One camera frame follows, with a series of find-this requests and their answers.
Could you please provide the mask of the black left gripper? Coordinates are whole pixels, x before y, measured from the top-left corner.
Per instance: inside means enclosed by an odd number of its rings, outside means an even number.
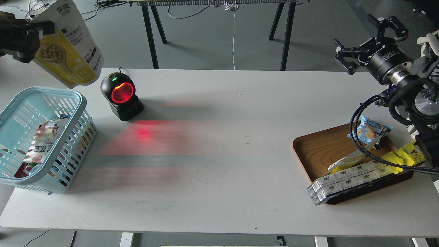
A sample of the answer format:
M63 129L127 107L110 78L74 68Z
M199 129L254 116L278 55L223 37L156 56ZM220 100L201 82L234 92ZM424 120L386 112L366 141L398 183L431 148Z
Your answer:
M40 46L40 35L55 33L52 21L29 22L13 13L0 13L0 56L11 55L22 63L30 63Z

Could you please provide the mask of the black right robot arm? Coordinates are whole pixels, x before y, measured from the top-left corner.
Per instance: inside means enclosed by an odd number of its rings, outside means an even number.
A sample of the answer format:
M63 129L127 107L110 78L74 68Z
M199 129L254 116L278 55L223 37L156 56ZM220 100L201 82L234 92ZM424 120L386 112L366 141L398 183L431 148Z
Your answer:
M377 28L377 35L359 47L344 47L339 40L334 39L337 45L335 59L347 69L348 74L353 75L359 66L363 66L378 83L393 84L395 89L393 92L383 91L360 104L350 120L352 141L361 153L374 161L437 175L438 128L433 127L438 125L438 85L408 71L413 61L396 45L396 42L408 37L408 30L395 16L377 19L369 14L367 18ZM388 107L395 120L405 126L415 127L418 131L415 141L432 168L394 164L365 149L357 136L356 123L364 109L372 103Z

